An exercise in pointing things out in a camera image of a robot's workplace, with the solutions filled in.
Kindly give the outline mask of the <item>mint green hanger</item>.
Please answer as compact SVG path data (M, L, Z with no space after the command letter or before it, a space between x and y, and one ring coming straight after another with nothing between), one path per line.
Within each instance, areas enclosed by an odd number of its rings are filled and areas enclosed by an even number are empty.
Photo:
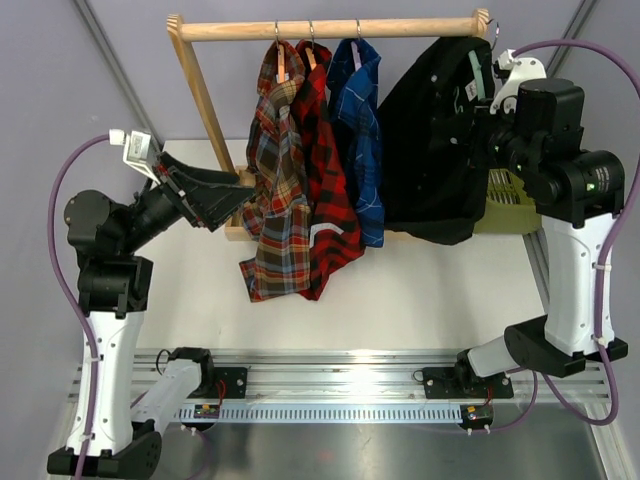
M495 32L494 32L493 42L491 43L492 51L495 48L497 44L497 40L500 35L499 22L494 18L489 20L489 24L494 22L495 22ZM473 74L473 79L464 87L467 100L469 102L473 100L478 100L478 101L485 100L487 98L486 90L485 90L485 82L482 75L482 67L481 67L481 63L479 61L478 55L475 53L475 51L472 50L469 53L467 53L467 58L471 67L471 72Z

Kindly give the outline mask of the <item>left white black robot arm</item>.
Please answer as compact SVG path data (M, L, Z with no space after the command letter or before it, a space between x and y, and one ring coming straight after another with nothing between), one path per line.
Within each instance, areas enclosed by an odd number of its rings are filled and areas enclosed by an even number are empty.
M96 190L66 204L67 242L79 268L78 292L67 297L83 330L83 366L74 425L47 459L51 475L148 479L184 401L225 390L209 350L179 347L156 383L138 401L130 398L153 272L138 250L181 219L214 232L254 195L235 173L190 167L166 152L152 172L155 187L130 205Z

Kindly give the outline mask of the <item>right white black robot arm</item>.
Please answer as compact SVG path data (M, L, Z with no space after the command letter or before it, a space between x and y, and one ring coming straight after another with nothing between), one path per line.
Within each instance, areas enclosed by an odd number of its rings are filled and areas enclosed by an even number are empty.
M541 216L547 312L460 352L451 367L423 368L429 399L508 399L511 370L565 378L584 371L588 361L628 353L610 323L609 282L596 280L610 259L606 238L623 210L623 164L609 151L582 149L585 94L572 81L526 80L513 97L512 115L478 114L474 147L523 181Z

